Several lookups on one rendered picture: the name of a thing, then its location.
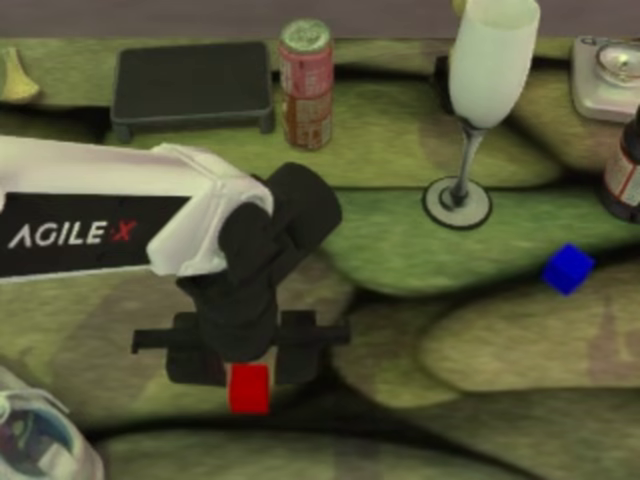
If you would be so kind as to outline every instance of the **glass base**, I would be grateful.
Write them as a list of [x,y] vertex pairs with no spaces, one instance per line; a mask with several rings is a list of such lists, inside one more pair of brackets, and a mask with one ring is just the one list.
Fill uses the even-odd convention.
[[467,197],[456,206],[451,198],[451,187],[457,177],[446,177],[429,185],[422,195],[422,208],[427,215],[443,227],[471,230],[481,226],[491,216],[493,205],[489,193],[475,182],[467,184]]

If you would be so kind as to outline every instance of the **blue cube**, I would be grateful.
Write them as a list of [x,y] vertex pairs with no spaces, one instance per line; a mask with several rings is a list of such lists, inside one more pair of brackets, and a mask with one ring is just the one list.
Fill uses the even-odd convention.
[[596,262],[578,247],[567,244],[547,263],[542,279],[563,295],[571,295],[587,279]]

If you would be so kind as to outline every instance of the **wine glass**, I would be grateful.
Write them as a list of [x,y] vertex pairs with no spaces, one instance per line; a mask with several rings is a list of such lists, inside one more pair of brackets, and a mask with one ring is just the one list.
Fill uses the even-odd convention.
[[536,0],[468,0],[449,59],[449,95],[464,137],[457,177],[429,185],[425,212],[458,230],[479,227],[491,214],[489,194],[469,180],[486,132],[509,114],[531,68],[540,7]]

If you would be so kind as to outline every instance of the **brown bottle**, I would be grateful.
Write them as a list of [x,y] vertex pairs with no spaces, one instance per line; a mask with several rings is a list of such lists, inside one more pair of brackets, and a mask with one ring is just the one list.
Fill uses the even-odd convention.
[[600,199],[614,217],[640,223],[640,107],[624,127],[618,151],[607,162]]

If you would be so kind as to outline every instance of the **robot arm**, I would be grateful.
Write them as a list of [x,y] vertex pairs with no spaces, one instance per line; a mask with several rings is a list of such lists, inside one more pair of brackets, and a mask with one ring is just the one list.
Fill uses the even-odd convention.
[[241,403],[268,391],[228,379],[229,365],[277,346],[275,383],[306,382],[321,348],[349,341],[347,325],[318,327],[313,311],[279,312],[276,302],[278,284],[341,218],[331,188],[293,163],[261,180],[193,147],[0,136],[0,282],[130,268],[176,275],[195,312],[136,331],[133,353],[166,349],[171,381],[229,386]]

